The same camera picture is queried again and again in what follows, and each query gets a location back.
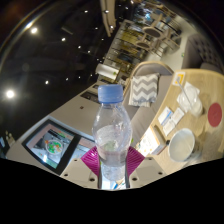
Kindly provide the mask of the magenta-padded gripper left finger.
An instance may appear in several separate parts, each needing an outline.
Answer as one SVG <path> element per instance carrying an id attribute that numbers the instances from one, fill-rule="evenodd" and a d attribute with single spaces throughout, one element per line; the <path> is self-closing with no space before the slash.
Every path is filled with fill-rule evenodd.
<path id="1" fill-rule="evenodd" d="M 100 160 L 95 147 L 81 158 L 73 158 L 61 177 L 84 188 L 98 189 L 100 176 Z"/>

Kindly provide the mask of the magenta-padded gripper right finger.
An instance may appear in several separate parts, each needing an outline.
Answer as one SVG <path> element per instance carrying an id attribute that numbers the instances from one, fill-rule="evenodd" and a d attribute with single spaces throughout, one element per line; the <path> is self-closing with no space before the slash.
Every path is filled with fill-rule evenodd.
<path id="1" fill-rule="evenodd" d="M 166 176 L 153 157 L 144 157 L 133 147 L 126 157 L 126 187 L 140 188 Z"/>

